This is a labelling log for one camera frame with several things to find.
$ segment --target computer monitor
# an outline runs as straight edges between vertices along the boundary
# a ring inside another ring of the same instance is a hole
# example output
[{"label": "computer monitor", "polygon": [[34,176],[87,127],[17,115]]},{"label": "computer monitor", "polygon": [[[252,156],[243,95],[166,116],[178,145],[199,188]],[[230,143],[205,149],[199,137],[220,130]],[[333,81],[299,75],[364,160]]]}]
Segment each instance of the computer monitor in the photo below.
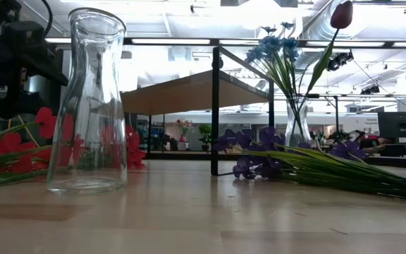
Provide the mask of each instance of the computer monitor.
[{"label": "computer monitor", "polygon": [[379,112],[379,130],[383,138],[406,138],[406,112]]}]

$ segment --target clear glass bottle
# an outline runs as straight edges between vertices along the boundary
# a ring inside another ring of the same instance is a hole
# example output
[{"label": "clear glass bottle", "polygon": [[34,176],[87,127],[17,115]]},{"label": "clear glass bottle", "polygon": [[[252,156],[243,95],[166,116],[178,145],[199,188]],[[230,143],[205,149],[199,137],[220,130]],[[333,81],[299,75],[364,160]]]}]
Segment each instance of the clear glass bottle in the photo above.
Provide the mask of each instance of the clear glass bottle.
[{"label": "clear glass bottle", "polygon": [[[292,110],[290,103],[294,103],[296,109],[298,109],[301,105],[301,109],[298,114],[298,119],[301,123],[300,125],[295,118],[295,113]],[[288,147],[297,147],[302,142],[312,144],[307,122],[308,99],[303,101],[303,98],[300,98],[298,100],[293,100],[292,102],[288,100],[286,101],[286,104],[288,105],[288,126],[286,127],[285,145]]]},{"label": "clear glass bottle", "polygon": [[56,122],[47,188],[98,193],[127,181],[125,118],[117,87],[125,25],[105,11],[70,12],[72,73]]}]

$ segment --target black metal frame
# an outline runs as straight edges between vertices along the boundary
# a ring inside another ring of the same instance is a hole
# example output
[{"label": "black metal frame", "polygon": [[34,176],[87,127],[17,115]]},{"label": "black metal frame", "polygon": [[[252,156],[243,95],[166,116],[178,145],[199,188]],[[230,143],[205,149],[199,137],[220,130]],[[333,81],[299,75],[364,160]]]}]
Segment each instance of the black metal frame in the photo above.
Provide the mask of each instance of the black metal frame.
[{"label": "black metal frame", "polygon": [[[251,87],[247,84],[244,84],[237,78],[229,76],[228,74],[220,71],[221,67],[221,54],[227,56],[231,60],[240,64],[247,70],[258,75],[260,78],[267,80],[269,83],[269,93],[258,90],[254,87]],[[219,105],[220,105],[220,79],[227,80],[228,82],[240,86],[250,92],[259,95],[269,101],[269,126],[275,125],[275,115],[273,110],[273,81],[268,78],[264,73],[258,71],[254,67],[250,66],[248,63],[245,63],[242,59],[239,59],[234,54],[230,53],[228,50],[223,47],[214,47],[212,51],[212,115],[211,115],[211,147],[214,147],[215,140],[219,136]],[[212,176],[225,176],[232,173],[219,173],[219,152],[211,149],[211,175]]]}]

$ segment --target wooden table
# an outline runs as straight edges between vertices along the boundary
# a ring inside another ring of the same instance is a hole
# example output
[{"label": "wooden table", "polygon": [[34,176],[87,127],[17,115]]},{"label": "wooden table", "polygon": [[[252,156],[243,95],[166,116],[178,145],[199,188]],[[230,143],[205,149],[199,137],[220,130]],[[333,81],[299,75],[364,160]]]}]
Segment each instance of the wooden table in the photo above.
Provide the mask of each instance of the wooden table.
[{"label": "wooden table", "polygon": [[209,162],[146,164],[113,193],[56,195],[44,179],[0,187],[0,253],[406,254],[404,200],[216,178]]}]

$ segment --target flower stem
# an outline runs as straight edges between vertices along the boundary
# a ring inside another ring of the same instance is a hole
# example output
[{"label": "flower stem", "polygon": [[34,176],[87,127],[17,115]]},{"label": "flower stem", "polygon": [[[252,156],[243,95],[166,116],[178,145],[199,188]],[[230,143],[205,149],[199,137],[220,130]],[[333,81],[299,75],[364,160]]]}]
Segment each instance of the flower stem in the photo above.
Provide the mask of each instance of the flower stem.
[{"label": "flower stem", "polygon": [[[21,119],[21,116],[20,116],[20,115],[18,115],[18,119],[20,119],[21,124],[25,124],[25,122]],[[31,137],[32,141],[35,143],[35,145],[36,145],[37,147],[40,147],[39,144],[37,143],[37,141],[35,141],[34,137],[32,136],[31,132],[29,131],[29,129],[28,129],[27,127],[25,127],[25,129],[26,129],[26,131],[27,131],[27,134]]]}]

